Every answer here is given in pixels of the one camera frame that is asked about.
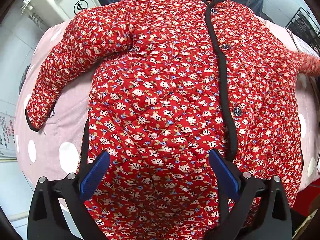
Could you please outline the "white medical machine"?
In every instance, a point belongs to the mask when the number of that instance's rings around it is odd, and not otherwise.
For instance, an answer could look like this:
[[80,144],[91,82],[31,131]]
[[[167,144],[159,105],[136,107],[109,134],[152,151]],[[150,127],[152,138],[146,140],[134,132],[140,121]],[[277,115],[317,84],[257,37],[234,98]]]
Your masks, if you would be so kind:
[[26,14],[42,31],[71,20],[77,13],[98,7],[98,0],[24,0],[21,13]]

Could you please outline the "pink polka dot bedsheet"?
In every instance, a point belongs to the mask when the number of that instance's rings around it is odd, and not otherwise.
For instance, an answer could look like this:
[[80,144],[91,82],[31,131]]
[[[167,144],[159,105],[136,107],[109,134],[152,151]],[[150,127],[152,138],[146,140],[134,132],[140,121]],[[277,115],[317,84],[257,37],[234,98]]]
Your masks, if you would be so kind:
[[[41,175],[60,179],[77,169],[90,93],[101,96],[103,109],[92,128],[104,134],[112,158],[122,155],[122,143],[103,124],[117,132],[126,127],[116,115],[116,104],[126,99],[154,107],[165,126],[177,121],[170,113],[191,109],[196,127],[204,127],[195,94],[182,92],[196,81],[203,92],[217,91],[212,48],[203,16],[139,18],[88,10],[52,26],[36,47],[18,98],[14,130],[22,171],[35,182]],[[142,95],[132,94],[131,85]]]

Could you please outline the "red floral quilted jacket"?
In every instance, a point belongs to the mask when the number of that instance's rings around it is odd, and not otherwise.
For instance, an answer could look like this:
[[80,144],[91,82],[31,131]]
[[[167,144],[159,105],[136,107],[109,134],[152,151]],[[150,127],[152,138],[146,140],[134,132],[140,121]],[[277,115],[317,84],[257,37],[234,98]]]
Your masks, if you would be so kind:
[[42,177],[28,237],[290,239],[303,170],[296,99],[319,58],[231,0],[122,0],[78,13],[25,109],[42,129],[94,68],[77,173]]

